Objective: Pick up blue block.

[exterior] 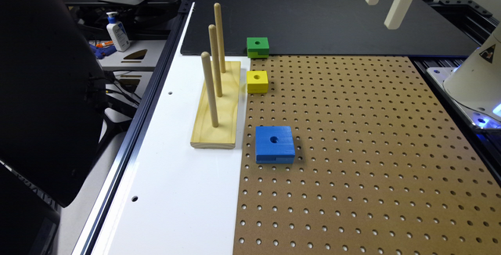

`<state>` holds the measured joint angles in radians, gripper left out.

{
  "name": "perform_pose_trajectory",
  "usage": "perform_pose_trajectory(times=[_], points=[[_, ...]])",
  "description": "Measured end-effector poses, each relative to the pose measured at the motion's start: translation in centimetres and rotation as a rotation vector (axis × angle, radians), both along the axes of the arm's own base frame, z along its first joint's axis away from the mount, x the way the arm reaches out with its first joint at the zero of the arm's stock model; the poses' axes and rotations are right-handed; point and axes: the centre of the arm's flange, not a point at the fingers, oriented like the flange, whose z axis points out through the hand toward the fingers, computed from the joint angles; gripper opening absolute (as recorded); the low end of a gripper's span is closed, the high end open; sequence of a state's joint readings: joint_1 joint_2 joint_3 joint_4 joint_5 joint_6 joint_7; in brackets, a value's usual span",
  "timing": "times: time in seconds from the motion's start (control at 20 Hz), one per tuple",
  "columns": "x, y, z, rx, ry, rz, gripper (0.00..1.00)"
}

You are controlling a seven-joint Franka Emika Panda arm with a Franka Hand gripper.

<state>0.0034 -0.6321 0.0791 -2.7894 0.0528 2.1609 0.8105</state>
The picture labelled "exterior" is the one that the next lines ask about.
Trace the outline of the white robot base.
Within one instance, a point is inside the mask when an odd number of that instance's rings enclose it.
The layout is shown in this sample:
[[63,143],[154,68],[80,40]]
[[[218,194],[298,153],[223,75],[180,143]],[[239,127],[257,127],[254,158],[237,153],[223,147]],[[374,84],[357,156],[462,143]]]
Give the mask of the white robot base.
[[500,25],[443,86],[459,104],[500,120]]

